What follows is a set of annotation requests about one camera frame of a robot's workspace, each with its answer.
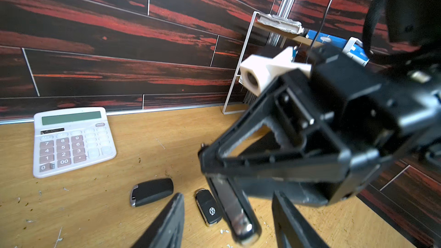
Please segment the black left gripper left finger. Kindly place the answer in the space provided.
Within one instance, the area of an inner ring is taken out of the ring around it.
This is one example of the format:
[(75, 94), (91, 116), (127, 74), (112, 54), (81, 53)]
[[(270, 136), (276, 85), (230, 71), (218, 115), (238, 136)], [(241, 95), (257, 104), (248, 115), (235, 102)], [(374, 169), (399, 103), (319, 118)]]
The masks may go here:
[(184, 215), (184, 196), (177, 193), (132, 248), (180, 248)]

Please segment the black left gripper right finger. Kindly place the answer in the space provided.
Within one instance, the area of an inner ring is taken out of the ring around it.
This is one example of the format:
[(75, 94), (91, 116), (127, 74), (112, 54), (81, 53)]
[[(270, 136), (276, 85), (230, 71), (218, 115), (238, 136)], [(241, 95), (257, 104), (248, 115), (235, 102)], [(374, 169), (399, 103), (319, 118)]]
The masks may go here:
[(272, 213), (279, 248), (329, 248), (284, 193), (273, 194)]

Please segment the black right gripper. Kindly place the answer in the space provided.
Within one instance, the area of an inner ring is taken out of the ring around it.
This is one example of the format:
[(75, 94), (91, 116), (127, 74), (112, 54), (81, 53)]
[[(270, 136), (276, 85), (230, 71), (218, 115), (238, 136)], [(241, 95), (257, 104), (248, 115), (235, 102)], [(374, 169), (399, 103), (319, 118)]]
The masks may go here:
[[(359, 193), (409, 153), (441, 167), (441, 67), (418, 62), (373, 73), (334, 47), (310, 77), (277, 76), (239, 120), (199, 153), (206, 177), (275, 178), (268, 195), (324, 206)], [(277, 148), (231, 156), (267, 126)]]

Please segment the small black car key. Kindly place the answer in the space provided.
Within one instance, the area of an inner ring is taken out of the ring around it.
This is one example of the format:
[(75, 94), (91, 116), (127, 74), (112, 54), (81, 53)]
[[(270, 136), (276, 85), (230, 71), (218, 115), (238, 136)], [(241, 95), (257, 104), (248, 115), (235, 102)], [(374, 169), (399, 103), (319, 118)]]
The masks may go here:
[(206, 179), (234, 242), (243, 247), (254, 244), (261, 236), (262, 228), (242, 188), (231, 178)]

